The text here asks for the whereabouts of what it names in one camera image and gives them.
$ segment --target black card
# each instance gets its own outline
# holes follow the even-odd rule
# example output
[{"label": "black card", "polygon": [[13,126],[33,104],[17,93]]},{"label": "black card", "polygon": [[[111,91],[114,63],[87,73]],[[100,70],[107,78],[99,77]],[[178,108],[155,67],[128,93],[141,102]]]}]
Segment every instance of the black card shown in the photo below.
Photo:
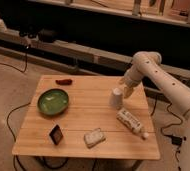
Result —
[{"label": "black card", "polygon": [[60,142],[60,140],[63,138],[63,134],[61,132],[61,129],[59,127],[59,125],[56,125],[52,131],[49,133],[49,136],[51,137],[53,143],[55,145],[58,145],[58,143]]}]

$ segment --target bowl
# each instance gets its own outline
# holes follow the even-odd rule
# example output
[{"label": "bowl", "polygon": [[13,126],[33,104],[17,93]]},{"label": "bowl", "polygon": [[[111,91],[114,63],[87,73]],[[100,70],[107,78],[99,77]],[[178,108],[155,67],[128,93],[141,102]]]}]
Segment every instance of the bowl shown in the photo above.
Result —
[{"label": "bowl", "polygon": [[69,96],[62,89],[50,89],[38,99],[37,107],[40,113],[54,116],[62,113],[69,104]]}]

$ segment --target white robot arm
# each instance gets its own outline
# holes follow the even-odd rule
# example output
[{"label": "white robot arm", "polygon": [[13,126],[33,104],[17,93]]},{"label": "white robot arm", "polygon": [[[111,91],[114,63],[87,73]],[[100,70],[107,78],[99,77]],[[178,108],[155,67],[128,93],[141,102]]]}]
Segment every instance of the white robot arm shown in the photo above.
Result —
[{"label": "white robot arm", "polygon": [[150,78],[161,92],[175,105],[187,119],[180,153],[181,171],[190,170],[190,88],[160,68],[161,55],[157,52],[138,52],[133,56],[133,65],[128,69],[122,82],[126,84],[124,97],[137,86],[144,76]]}]

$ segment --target wooden table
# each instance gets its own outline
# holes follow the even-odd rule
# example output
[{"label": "wooden table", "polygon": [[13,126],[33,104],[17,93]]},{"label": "wooden table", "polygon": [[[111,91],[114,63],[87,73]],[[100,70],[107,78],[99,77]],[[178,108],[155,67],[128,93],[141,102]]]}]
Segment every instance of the wooden table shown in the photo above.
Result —
[{"label": "wooden table", "polygon": [[[73,84],[59,86],[56,79],[71,78]],[[13,155],[57,156],[109,159],[157,160],[160,157],[152,119],[143,85],[139,85],[124,106],[144,124],[150,134],[147,140],[132,134],[119,120],[117,110],[110,108],[111,90],[121,77],[44,75],[35,91],[29,110],[14,144]],[[52,88],[64,89],[70,98],[68,109],[55,117],[44,117],[36,107],[39,96]],[[55,146],[49,132],[59,124],[63,139]],[[88,149],[83,136],[101,128],[106,141]]]}]

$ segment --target cable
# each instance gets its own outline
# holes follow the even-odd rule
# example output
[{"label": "cable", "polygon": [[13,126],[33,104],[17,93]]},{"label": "cable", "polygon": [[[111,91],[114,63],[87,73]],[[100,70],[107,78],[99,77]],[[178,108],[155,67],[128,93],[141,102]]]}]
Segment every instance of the cable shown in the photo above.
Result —
[{"label": "cable", "polygon": [[27,63],[28,63],[28,56],[27,56],[27,54],[28,54],[28,49],[29,49],[29,48],[30,48],[30,46],[27,46],[27,47],[26,47],[26,53],[25,53],[25,56],[24,56],[24,57],[25,57],[25,66],[24,66],[24,69],[23,69],[23,70],[21,70],[21,69],[19,69],[19,68],[16,68],[16,67],[14,67],[14,66],[12,66],[12,65],[10,65],[10,64],[0,63],[0,65],[13,68],[13,69],[15,69],[15,70],[17,70],[17,71],[19,71],[19,72],[21,72],[21,73],[25,73],[25,72],[26,72],[26,69],[27,69]]},{"label": "cable", "polygon": [[39,156],[34,156],[33,157],[40,165],[42,165],[43,167],[45,167],[45,164],[43,162],[43,160],[39,157]]},{"label": "cable", "polygon": [[91,1],[91,2],[94,2],[94,3],[98,4],[98,5],[101,5],[101,6],[103,6],[103,7],[109,8],[107,5],[105,5],[105,4],[103,4],[103,3],[100,3],[100,2],[97,2],[97,1],[95,1],[95,0],[90,0],[90,1]]},{"label": "cable", "polygon": [[93,163],[93,166],[92,166],[92,171],[94,171],[96,164],[97,164],[97,159],[94,160],[94,163]]},{"label": "cable", "polygon": [[166,137],[171,137],[172,135],[170,135],[170,134],[165,134],[165,133],[164,133],[164,130],[165,130],[165,129],[168,129],[168,128],[170,128],[171,126],[178,126],[178,125],[181,125],[181,124],[183,123],[183,119],[182,119],[182,118],[180,118],[178,115],[174,114],[173,112],[171,112],[171,111],[169,110],[169,108],[170,108],[171,106],[172,106],[172,103],[170,103],[170,104],[167,106],[167,108],[166,108],[167,111],[168,111],[171,115],[173,115],[174,117],[176,117],[177,119],[179,119],[180,122],[178,122],[178,123],[171,123],[171,124],[168,124],[168,125],[166,125],[166,126],[160,128],[161,134],[162,134],[163,136],[166,136]]},{"label": "cable", "polygon": [[18,107],[16,107],[16,108],[14,108],[14,109],[12,109],[12,110],[9,112],[9,114],[7,115],[6,124],[7,124],[7,127],[9,128],[9,130],[10,130],[12,136],[13,136],[13,140],[14,140],[14,141],[16,141],[16,137],[15,137],[15,133],[13,132],[12,128],[11,128],[10,125],[9,125],[9,117],[10,117],[10,115],[11,115],[14,111],[16,111],[16,110],[18,110],[18,109],[20,109],[20,108],[26,107],[26,106],[28,106],[29,104],[30,104],[30,102],[29,102],[29,103],[26,103],[26,104],[24,104],[24,105],[21,105],[21,106],[18,106]]},{"label": "cable", "polygon": [[160,95],[162,95],[162,93],[157,93],[156,96],[155,96],[155,98],[154,98],[154,99],[155,99],[155,101],[154,101],[154,107],[153,107],[153,110],[152,110],[150,116],[153,116],[154,113],[155,113],[155,110],[156,110],[156,107],[157,107],[158,97],[159,97]]},{"label": "cable", "polygon": [[15,156],[13,156],[13,167],[14,167],[15,171],[18,171],[18,169],[17,169],[17,167],[15,165]]},{"label": "cable", "polygon": [[47,167],[48,169],[52,169],[52,170],[61,169],[62,167],[65,166],[65,164],[66,164],[66,163],[68,162],[68,160],[69,160],[69,158],[65,158],[64,162],[63,162],[61,165],[59,165],[59,166],[50,166],[50,165],[47,163],[45,157],[42,157],[42,159],[43,159],[43,161],[40,160],[41,162],[43,162],[42,165],[44,165],[44,166]]},{"label": "cable", "polygon": [[[9,112],[9,114],[7,115],[6,124],[7,124],[7,127],[9,128],[9,131],[10,131],[11,134],[12,134],[12,137],[13,137],[14,142],[16,141],[16,137],[15,137],[15,133],[13,132],[12,128],[11,128],[10,125],[9,125],[9,117],[11,116],[11,114],[12,114],[14,111],[16,111],[16,110],[18,110],[18,109],[20,109],[20,108],[26,107],[26,106],[28,106],[29,104],[30,104],[30,103],[26,103],[26,104],[24,104],[24,105],[21,105],[21,106],[18,106],[18,107],[16,107],[16,108],[14,108],[14,109],[12,109],[12,110]],[[20,165],[21,169],[22,169],[23,171],[26,171],[26,169],[24,168],[24,166],[23,166],[22,163],[20,162],[19,157],[18,157],[18,156],[13,156],[13,167],[14,167],[15,171],[17,171],[17,167],[16,167],[16,165],[15,165],[15,159],[17,160],[18,164]]]},{"label": "cable", "polygon": [[180,153],[180,146],[178,146],[176,151],[175,151],[175,159],[177,160],[178,163],[179,163],[179,159],[178,159],[178,154],[179,153]]}]

